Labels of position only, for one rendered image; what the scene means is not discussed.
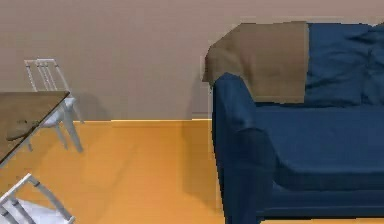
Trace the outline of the brown blanket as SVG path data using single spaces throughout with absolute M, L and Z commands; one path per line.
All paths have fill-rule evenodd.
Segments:
M 212 44 L 202 80 L 241 77 L 256 102 L 302 103 L 309 60 L 304 21 L 241 23 Z

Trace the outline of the blue sofa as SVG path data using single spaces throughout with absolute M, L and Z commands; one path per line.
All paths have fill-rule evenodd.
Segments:
M 384 218 L 384 23 L 306 23 L 302 103 L 210 84 L 225 224 Z

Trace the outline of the white chair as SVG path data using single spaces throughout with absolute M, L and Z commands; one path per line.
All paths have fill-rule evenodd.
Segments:
M 68 144 L 65 140 L 64 134 L 61 132 L 60 124 L 63 123 L 65 129 L 67 130 L 76 150 L 78 152 L 83 151 L 83 146 L 81 144 L 80 137 L 74 126 L 73 114 L 76 114 L 77 118 L 81 123 L 84 123 L 84 120 L 81 116 L 80 110 L 77 108 L 76 103 L 77 99 L 71 93 L 70 87 L 66 81 L 65 75 L 61 70 L 59 64 L 53 58 L 42 58 L 42 59 L 25 59 L 24 65 L 27 71 L 28 79 L 32 86 L 32 89 L 37 92 L 38 87 L 33 78 L 32 68 L 35 67 L 39 73 L 40 78 L 43 82 L 43 91 L 59 91 L 56 80 L 53 78 L 51 67 L 53 67 L 58 77 L 63 83 L 63 90 L 69 93 L 65 97 L 62 103 L 59 104 L 59 107 L 55 109 L 46 119 L 43 124 L 40 125 L 41 128 L 53 128 L 59 140 L 62 142 L 65 149 L 68 148 Z
M 53 209 L 18 199 L 16 193 L 30 183 L 53 205 Z M 31 173 L 26 174 L 0 196 L 0 224 L 74 224 L 72 215 L 60 200 Z

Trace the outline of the brown wooden table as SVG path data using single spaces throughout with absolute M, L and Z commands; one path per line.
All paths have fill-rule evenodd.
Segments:
M 67 91 L 0 92 L 0 168 L 23 146 L 31 148 L 32 136 L 68 95 Z M 37 126 L 23 138 L 7 141 L 7 132 L 19 120 L 36 121 Z

